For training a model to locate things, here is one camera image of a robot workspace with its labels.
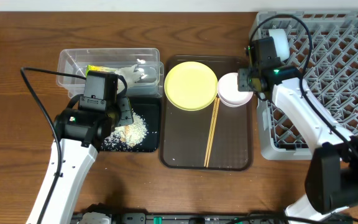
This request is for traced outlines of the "rice food scraps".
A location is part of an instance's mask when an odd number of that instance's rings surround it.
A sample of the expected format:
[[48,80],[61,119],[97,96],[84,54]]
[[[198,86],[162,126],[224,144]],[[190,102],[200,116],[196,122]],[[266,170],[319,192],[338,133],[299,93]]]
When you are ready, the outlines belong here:
[[145,119],[133,114],[134,122],[127,126],[116,127],[102,145],[105,151],[130,151],[140,146],[149,133]]

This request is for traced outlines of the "pink bowl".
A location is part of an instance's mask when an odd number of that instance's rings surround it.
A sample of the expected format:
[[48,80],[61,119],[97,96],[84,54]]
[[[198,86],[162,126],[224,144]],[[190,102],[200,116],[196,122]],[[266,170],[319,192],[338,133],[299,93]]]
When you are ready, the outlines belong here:
[[238,73],[232,72],[223,75],[217,86],[218,96],[221,102],[228,107],[240,107],[248,103],[253,93],[251,91],[239,91],[237,84]]

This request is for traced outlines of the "white tissue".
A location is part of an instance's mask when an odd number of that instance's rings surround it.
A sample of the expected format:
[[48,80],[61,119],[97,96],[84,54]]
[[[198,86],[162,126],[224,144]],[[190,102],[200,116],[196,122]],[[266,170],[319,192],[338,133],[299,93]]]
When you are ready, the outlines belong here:
[[147,74],[145,73],[145,70],[138,65],[117,68],[114,73],[125,79],[127,83],[127,96],[139,95],[146,87],[146,84],[143,81],[147,77]]

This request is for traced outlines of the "light blue bowl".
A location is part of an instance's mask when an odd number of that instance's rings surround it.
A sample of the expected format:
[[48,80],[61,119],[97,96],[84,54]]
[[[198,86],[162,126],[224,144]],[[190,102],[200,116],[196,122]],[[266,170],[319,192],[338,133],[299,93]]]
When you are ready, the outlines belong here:
[[273,38],[277,56],[281,61],[287,60],[290,57],[290,47],[285,30],[269,29],[268,34]]

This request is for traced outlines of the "yellow green snack wrapper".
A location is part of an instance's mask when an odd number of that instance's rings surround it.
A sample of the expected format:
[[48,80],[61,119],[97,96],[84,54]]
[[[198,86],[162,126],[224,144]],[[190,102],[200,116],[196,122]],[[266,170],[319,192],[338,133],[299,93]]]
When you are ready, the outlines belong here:
[[97,66],[97,65],[88,65],[86,67],[86,75],[88,75],[88,73],[92,71],[92,72],[116,72],[117,68],[111,68],[111,67],[102,67],[102,66]]

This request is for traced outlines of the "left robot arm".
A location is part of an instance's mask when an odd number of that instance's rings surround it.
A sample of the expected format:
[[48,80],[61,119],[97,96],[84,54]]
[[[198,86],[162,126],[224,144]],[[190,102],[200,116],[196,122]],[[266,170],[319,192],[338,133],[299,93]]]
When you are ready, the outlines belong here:
[[86,175],[103,141],[116,127],[133,123],[133,110],[121,75],[89,72],[85,92],[72,97],[47,121],[54,141],[48,168],[28,223],[70,223]]

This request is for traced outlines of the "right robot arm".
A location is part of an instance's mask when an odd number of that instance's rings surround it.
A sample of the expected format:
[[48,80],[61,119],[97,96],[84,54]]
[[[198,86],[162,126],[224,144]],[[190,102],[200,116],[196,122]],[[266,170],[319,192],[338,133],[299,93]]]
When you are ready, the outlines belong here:
[[282,110],[312,155],[305,194],[286,208],[281,219],[289,223],[322,223],[331,214],[357,205],[358,137],[338,125],[308,91],[299,69],[241,68],[237,84],[239,91],[263,93]]

